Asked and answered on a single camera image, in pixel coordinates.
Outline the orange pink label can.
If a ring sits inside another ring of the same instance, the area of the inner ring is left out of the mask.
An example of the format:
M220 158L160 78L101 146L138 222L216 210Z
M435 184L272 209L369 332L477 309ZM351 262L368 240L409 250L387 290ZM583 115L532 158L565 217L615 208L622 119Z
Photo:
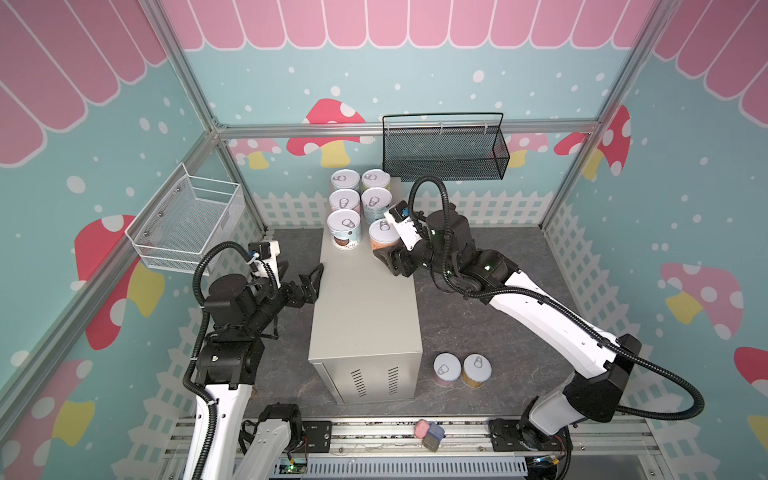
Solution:
M379 250L396 245L400 241L400 236L385 218L373 221L368 229L371 248Z

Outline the teal label can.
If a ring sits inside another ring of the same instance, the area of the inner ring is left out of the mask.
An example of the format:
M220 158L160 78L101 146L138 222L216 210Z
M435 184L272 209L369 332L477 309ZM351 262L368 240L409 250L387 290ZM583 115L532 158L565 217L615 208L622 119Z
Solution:
M338 209L326 220L332 245L339 250L353 250L361 241L361 217L351 209Z
M340 169L331 175L331 189L333 191L342 189L359 191L360 180L361 177L357 171L351 169Z

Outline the green label can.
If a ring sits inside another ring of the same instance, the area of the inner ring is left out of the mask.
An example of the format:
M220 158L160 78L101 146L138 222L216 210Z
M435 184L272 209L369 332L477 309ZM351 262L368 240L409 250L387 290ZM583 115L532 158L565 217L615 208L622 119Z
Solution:
M390 189L391 175L382 169L370 169L361 175L362 190L370 188Z

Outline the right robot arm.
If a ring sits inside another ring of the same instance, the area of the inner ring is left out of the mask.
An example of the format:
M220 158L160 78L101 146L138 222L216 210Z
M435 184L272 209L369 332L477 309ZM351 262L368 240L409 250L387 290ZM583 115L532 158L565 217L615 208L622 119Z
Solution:
M444 183L422 176L413 187L434 184L438 211L425 215L415 208L415 192L384 213L398 242L374 255L395 276L409 277L424 269L443 293L478 300L518 321L554 348L573 368L558 388L526 406L515 426L518 441L537 451L549 441L569 450L568 429L584 420L610 422L617 413L658 421L689 420L700 415L705 400L681 376L642 357L641 342L631 334L617 337L584 320L540 288L515 262L492 249L479 249L468 220L456 210ZM658 412L624 406L621 400L635 367L682 388L691 399L683 411Z

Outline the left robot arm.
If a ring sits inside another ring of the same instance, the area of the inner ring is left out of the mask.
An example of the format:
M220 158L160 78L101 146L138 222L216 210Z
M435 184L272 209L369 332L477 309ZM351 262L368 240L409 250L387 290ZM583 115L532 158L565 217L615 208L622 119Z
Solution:
M265 343L279 337L279 314L319 298L324 266L284 283L289 264L279 253L276 241L224 241L193 272L202 319L182 378L196 401L186 479L268 479L280 458L309 450L297 405L271 404L245 418Z

